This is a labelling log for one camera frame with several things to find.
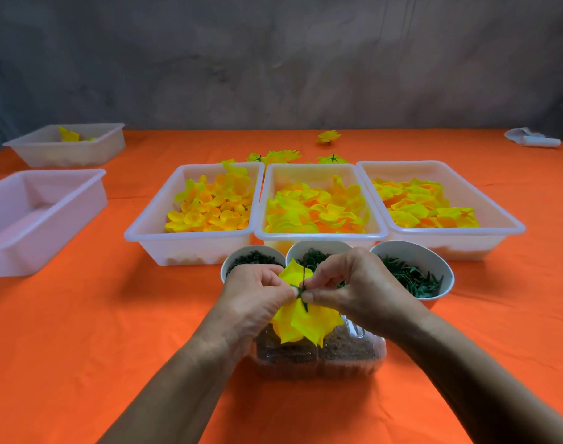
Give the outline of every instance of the empty plastic bin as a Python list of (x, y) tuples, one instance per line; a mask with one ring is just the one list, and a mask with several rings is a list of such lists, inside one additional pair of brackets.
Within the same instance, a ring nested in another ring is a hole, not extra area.
[(177, 193), (185, 191), (187, 179), (198, 180), (201, 175), (205, 175), (207, 183), (214, 183), (217, 175), (226, 173), (221, 163), (183, 165), (174, 171), (150, 204), (127, 229), (125, 239), (139, 242), (160, 266), (222, 264), (228, 255), (250, 244), (250, 235), (255, 230), (256, 207), (265, 171), (265, 165), (260, 162), (233, 165), (246, 168), (250, 179), (256, 183), (246, 229), (178, 233), (165, 231), (167, 213), (178, 208), (174, 197)]
[(105, 170), (28, 170), (0, 180), (0, 276), (40, 270), (107, 205)]
[(386, 342), (350, 324), (336, 327), (322, 348), (306, 338), (281, 344), (269, 324), (253, 341), (249, 357), (270, 378), (347, 378), (376, 371), (386, 357)]
[[(482, 260), (508, 235), (526, 228), (494, 201), (459, 176), (452, 168), (436, 160), (411, 162), (358, 162), (380, 214), (389, 227), (390, 240), (404, 240), (425, 246), (447, 260)], [(444, 197), (453, 207), (474, 208), (479, 228), (402, 228), (395, 224), (375, 190), (372, 180), (410, 181), (412, 178), (435, 180), (444, 186)]]
[[(57, 126), (93, 141), (62, 142)], [(30, 167), (102, 165), (125, 148), (123, 123), (62, 124), (45, 126), (4, 143)]]
[[(366, 199), (366, 208), (370, 210), (370, 220), (365, 226), (365, 234), (279, 234), (266, 233), (264, 231), (267, 225), (267, 201), (275, 198), (277, 191), (287, 182), (296, 183), (300, 181), (313, 189), (322, 188), (328, 190), (333, 186), (332, 178), (335, 175), (342, 179), (346, 187), (352, 184), (359, 184), (362, 187), (362, 194)], [(279, 163), (269, 165), (265, 173), (263, 193), (261, 193), (259, 213), (256, 221), (256, 237), (263, 240), (267, 246), (271, 246), (283, 254), (287, 254), (290, 247), (298, 241), (312, 240), (343, 241), (353, 247), (363, 246), (370, 249), (376, 241), (381, 241), (388, 235), (387, 228), (375, 207), (374, 201), (366, 190), (366, 181), (356, 170), (355, 165), (348, 163), (332, 165)]]

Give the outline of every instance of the person's left hand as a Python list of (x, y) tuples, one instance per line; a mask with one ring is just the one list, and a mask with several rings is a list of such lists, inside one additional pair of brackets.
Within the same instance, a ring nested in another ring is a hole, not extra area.
[(242, 356), (250, 343), (282, 306), (296, 300), (298, 291), (281, 280), (279, 265), (239, 265), (226, 277), (216, 305), (197, 333), (204, 339), (240, 346)]

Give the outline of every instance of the orange table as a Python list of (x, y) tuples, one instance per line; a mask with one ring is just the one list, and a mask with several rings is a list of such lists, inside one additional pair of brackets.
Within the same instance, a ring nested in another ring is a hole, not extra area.
[[(442, 160), (527, 226), (483, 262), (454, 262), (434, 312), (563, 414), (563, 145), (503, 131), (341, 131), (359, 160)], [(298, 149), (317, 131), (126, 131), (104, 166), (104, 209), (38, 274), (0, 278), (0, 443), (86, 443), (189, 338), (221, 288), (217, 266), (159, 267), (123, 232), (175, 168)], [(26, 165), (0, 152), (0, 179)], [(425, 375), (394, 345), (366, 380), (262, 381), (243, 362), (203, 443), (463, 443)]]

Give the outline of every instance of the pile of yellow petals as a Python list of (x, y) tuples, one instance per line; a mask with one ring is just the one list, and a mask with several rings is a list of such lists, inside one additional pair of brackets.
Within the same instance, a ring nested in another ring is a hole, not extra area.
[[(301, 286), (304, 280), (304, 268), (294, 259), (279, 277), (289, 285)], [(306, 269), (306, 279), (312, 277), (312, 271)], [(324, 306), (308, 305), (304, 307), (302, 299), (296, 299), (289, 306), (282, 306), (273, 319), (273, 330), (281, 339), (281, 343), (296, 342), (306, 337), (322, 347), (323, 339), (337, 326), (344, 324), (337, 310)]]
[(259, 153), (251, 153), (246, 158), (247, 162), (262, 162), (265, 167), (272, 163), (289, 163), (297, 158), (302, 157), (300, 151), (284, 150), (284, 151), (269, 151), (266, 156)]
[(214, 232), (241, 230), (248, 227), (255, 184), (245, 168), (224, 163), (227, 173), (218, 175), (215, 183), (206, 183), (205, 175), (197, 182), (189, 179), (186, 190), (174, 202), (181, 211), (168, 212), (167, 232)]
[(329, 191), (288, 182), (267, 201), (266, 215), (271, 234), (363, 234), (370, 219), (361, 186), (345, 187), (338, 176)]
[(479, 227), (474, 209), (450, 207), (440, 182), (376, 179), (372, 184), (399, 227)]
[(337, 140), (340, 136), (341, 134), (333, 129), (332, 131), (325, 131), (319, 134), (318, 140), (316, 140), (316, 142), (330, 144), (332, 141)]
[(331, 154), (327, 157), (316, 157), (318, 163), (349, 163), (344, 158), (337, 156), (336, 154)]
[(57, 126), (59, 129), (59, 133), (61, 133), (61, 141), (94, 141), (96, 137), (93, 138), (84, 138), (79, 133), (74, 131), (70, 131), (69, 129), (64, 128), (63, 126)]

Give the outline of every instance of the gray wall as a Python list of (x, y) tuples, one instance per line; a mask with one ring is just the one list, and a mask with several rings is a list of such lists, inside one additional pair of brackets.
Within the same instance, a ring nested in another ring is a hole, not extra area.
[(530, 124), (563, 0), (0, 0), (0, 143), (130, 128)]

